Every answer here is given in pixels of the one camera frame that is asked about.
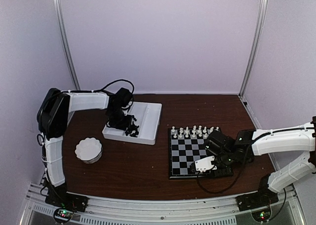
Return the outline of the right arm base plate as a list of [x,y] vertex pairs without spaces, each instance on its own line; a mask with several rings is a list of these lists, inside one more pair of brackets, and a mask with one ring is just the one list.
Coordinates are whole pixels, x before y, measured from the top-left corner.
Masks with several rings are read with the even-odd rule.
[[264,206],[269,206],[279,201],[277,193],[270,190],[261,190],[236,197],[239,211],[252,210]]

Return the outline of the white plastic tray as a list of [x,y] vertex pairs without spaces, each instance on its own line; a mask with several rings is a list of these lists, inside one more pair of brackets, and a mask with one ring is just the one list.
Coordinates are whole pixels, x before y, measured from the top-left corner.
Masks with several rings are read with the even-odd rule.
[[135,125],[139,126],[138,136],[126,136],[125,130],[110,128],[106,124],[102,130],[104,138],[123,142],[154,145],[160,123],[162,104],[135,102],[129,110],[123,111],[125,114],[134,115],[137,119]]

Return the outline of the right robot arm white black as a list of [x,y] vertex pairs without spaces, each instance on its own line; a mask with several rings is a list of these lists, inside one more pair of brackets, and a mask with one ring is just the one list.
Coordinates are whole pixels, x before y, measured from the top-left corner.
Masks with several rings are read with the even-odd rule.
[[302,154],[282,169],[264,176],[253,202],[265,205],[272,194],[306,175],[316,172],[316,120],[296,127],[272,130],[242,130],[236,139],[213,130],[204,141],[205,149],[212,155],[195,161],[198,172],[227,167],[233,163],[245,164],[255,156],[274,152],[301,151]]

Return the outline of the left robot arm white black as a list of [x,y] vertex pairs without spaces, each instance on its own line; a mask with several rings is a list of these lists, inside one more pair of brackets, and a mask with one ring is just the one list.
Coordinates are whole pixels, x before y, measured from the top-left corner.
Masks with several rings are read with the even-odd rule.
[[135,116],[124,112],[131,108],[133,101],[133,91],[126,88],[120,88],[116,93],[104,89],[61,91],[51,88],[48,91],[37,113],[40,131],[37,140],[42,146],[49,194],[60,207],[67,207],[71,203],[62,166],[62,141],[69,114],[84,110],[105,110],[108,117],[106,126],[124,131],[126,136],[137,136]]

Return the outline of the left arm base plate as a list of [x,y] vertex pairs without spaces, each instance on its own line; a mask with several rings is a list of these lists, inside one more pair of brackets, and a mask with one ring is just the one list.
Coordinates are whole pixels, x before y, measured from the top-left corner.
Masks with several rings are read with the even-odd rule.
[[88,200],[88,197],[82,195],[66,193],[66,195],[62,197],[49,191],[45,198],[45,203],[73,212],[85,212]]

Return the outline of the black and silver chessboard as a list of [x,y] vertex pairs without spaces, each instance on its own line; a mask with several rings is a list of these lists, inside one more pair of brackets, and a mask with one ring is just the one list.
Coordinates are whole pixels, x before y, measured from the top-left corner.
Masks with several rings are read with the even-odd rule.
[[206,139],[205,134],[211,133],[212,130],[221,132],[220,127],[210,127],[201,130],[200,134],[193,134],[196,127],[184,128],[171,127],[168,129],[168,151],[169,151],[169,178],[170,179],[194,179],[197,172],[194,171],[195,161],[211,154],[203,146]]

